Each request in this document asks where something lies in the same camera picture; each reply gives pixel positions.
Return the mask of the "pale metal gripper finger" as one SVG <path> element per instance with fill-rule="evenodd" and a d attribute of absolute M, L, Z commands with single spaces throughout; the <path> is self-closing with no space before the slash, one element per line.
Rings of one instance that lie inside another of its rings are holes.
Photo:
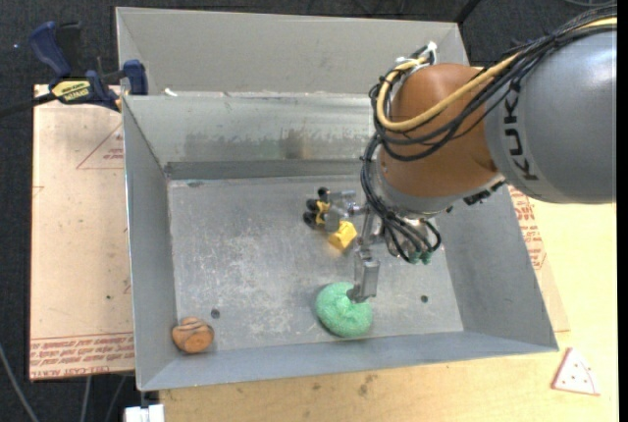
<path fill-rule="evenodd" d="M 365 262 L 365 297 L 375 297 L 377 295 L 379 272 L 381 263 L 379 260 L 369 260 Z"/>
<path fill-rule="evenodd" d="M 364 265 L 357 261 L 354 266 L 353 286 L 347 291 L 347 297 L 352 303 L 362 303 L 366 300 L 363 293 Z"/>

